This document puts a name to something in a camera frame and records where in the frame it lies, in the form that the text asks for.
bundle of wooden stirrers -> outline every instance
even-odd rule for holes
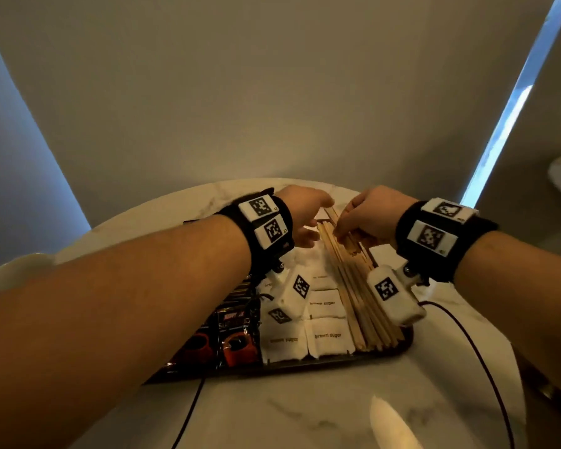
[[[403,333],[386,316],[366,281],[374,268],[372,258],[351,235],[345,246],[339,244],[333,235],[338,215],[334,208],[327,208],[326,213],[328,220],[318,221],[318,231],[329,253],[356,349],[382,351],[396,347],[404,339]]]

black wristband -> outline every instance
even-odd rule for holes
[[[295,247],[291,212],[273,193],[274,188],[269,188],[245,195],[217,212],[235,222],[245,235],[251,252],[249,273],[258,278],[270,271],[279,257]]]
[[[432,210],[422,209],[428,206]],[[417,202],[396,226],[396,252],[423,277],[452,282],[471,245],[494,230],[498,230],[497,224],[479,217],[471,208],[439,199]]]

blue light strip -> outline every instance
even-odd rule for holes
[[[461,199],[462,205],[474,208],[478,203],[486,182],[495,167],[496,160],[507,142],[511,129],[513,129],[530,91],[532,91],[534,82],[536,82],[540,69],[542,69],[560,29],[561,0],[554,0],[538,36],[536,36],[522,72],[517,78],[515,88],[507,101],[507,105],[505,105],[501,118],[496,124],[491,139],[488,141],[476,170],[465,189],[464,196]]]

wire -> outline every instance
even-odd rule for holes
[[[476,348],[476,345],[471,339],[470,335],[465,330],[463,325],[457,320],[457,318],[449,310],[441,306],[441,304],[433,301],[421,301],[419,302],[419,305],[421,307],[425,305],[431,305],[441,309],[444,313],[446,313],[449,317],[451,317],[451,319],[457,324],[457,326],[459,326],[459,329],[461,329],[461,331],[464,333],[466,339],[468,339],[468,342],[470,343],[471,347],[474,349],[476,356],[478,356],[478,360],[480,361],[480,364],[482,365],[482,368],[484,369],[486,376],[488,377],[488,381],[491,382],[492,389],[495,392],[496,401],[499,402],[499,407],[501,408],[503,420],[505,421],[505,427],[507,428],[507,436],[509,437],[509,447],[511,449],[515,449],[515,440],[513,439],[513,430],[511,430],[511,423],[509,422],[509,415],[507,414],[507,408],[505,408],[505,403],[503,403],[503,399],[501,398],[499,389],[496,387],[495,380],[493,379],[490,370],[488,370],[488,367],[486,366],[484,359],[482,359],[482,355],[480,355],[480,352],[478,351],[478,348]]]
[[[193,414],[193,409],[195,408],[195,404],[197,400],[200,398],[200,393],[202,392],[202,388],[204,387],[204,383],[206,382],[206,377],[203,377],[200,381],[200,385],[197,387],[197,391],[195,391],[195,397],[193,398],[193,402],[191,403],[191,407],[189,408],[189,412],[185,417],[185,422],[183,422],[183,426],[180,428],[179,434],[176,436],[175,442],[173,443],[170,449],[175,449],[176,446],[179,444],[183,433],[185,433],[185,429],[187,429],[187,425],[189,424],[189,419],[191,419],[191,415]]]

white marble tabletop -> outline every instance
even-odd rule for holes
[[[57,255],[57,262],[143,234],[201,218],[228,201],[288,184],[328,191],[341,210],[357,193],[321,182],[262,178],[206,184],[154,199],[100,226]],[[381,262],[400,265],[390,247]],[[525,406],[507,339],[452,286],[429,287],[426,299],[448,307],[470,332],[500,389],[519,448],[526,446]],[[72,447],[169,449],[197,389],[197,381],[143,386]],[[180,448],[375,448],[370,400],[387,400],[425,449],[507,448],[507,434],[491,386],[463,334],[440,310],[415,325],[404,355],[372,364],[260,378],[208,379]]]

